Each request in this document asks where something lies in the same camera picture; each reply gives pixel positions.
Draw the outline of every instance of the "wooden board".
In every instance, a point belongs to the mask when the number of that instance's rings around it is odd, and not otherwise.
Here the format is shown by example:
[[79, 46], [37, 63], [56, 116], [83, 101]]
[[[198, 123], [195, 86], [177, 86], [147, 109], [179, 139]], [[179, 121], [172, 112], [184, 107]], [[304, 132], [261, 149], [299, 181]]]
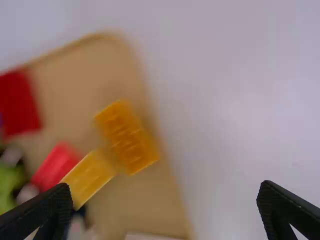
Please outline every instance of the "wooden board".
[[[120, 36], [89, 35], [23, 67], [32, 76], [44, 121], [41, 132], [14, 139], [26, 150], [30, 174], [58, 141], [71, 143], [83, 156], [105, 146], [92, 120], [118, 99], [127, 99], [153, 132], [139, 61]], [[123, 239], [127, 231], [187, 235], [183, 207], [165, 159], [132, 177], [116, 176], [88, 207], [102, 239]]]

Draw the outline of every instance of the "blurry object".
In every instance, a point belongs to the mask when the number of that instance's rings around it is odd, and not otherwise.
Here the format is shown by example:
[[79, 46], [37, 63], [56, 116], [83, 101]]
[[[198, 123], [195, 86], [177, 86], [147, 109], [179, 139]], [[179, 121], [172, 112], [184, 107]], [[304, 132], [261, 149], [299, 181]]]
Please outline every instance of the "blurry object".
[[44, 192], [58, 184], [80, 159], [66, 143], [59, 143], [52, 149], [30, 182]]
[[16, 165], [24, 165], [24, 153], [17, 145], [0, 146], [0, 163], [8, 167], [15, 167]]
[[110, 140], [129, 174], [135, 174], [159, 159], [150, 136], [124, 100], [106, 107], [95, 116], [95, 122], [102, 135]]
[[2, 113], [0, 111], [0, 148], [3, 147], [3, 137], [4, 137], [4, 128], [3, 128], [3, 121], [2, 121]]
[[23, 185], [25, 179], [22, 166], [8, 167], [0, 163], [0, 214], [17, 206], [12, 193]]
[[22, 70], [0, 76], [0, 112], [4, 138], [42, 127], [28, 77]]
[[144, 233], [130, 232], [124, 240], [183, 240], [182, 238], [173, 238], [159, 235], [149, 235]]
[[67, 234], [67, 240], [98, 240], [99, 236], [94, 228], [86, 229], [84, 219], [74, 215]]
[[70, 187], [73, 208], [78, 210], [115, 175], [114, 169], [97, 151], [86, 155], [62, 180]]
[[67, 240], [85, 240], [85, 222], [84, 218], [79, 215], [74, 215], [69, 226]]
[[21, 205], [37, 196], [39, 193], [40, 191], [35, 185], [33, 185], [32, 183], [27, 183], [22, 187], [15, 201], [18, 205]]

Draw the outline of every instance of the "yellow toy block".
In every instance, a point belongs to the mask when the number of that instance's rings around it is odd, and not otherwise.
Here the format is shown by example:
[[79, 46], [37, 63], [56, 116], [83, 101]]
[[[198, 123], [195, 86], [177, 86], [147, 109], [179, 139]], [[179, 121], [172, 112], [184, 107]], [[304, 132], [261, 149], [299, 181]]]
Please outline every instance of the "yellow toy block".
[[102, 154], [91, 151], [64, 178], [70, 187], [73, 208], [78, 210], [115, 175]]
[[109, 105], [95, 116], [95, 122], [129, 174], [135, 174], [159, 159], [150, 136], [125, 101]]

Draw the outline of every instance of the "red block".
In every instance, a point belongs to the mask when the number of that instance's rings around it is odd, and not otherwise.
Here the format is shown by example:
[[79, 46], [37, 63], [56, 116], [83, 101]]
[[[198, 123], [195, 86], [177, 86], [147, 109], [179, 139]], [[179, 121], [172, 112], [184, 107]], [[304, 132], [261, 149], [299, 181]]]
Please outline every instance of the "red block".
[[29, 79], [23, 71], [0, 76], [0, 113], [4, 138], [41, 129]]
[[60, 143], [52, 149], [30, 182], [44, 192], [57, 185], [80, 160], [66, 143]]

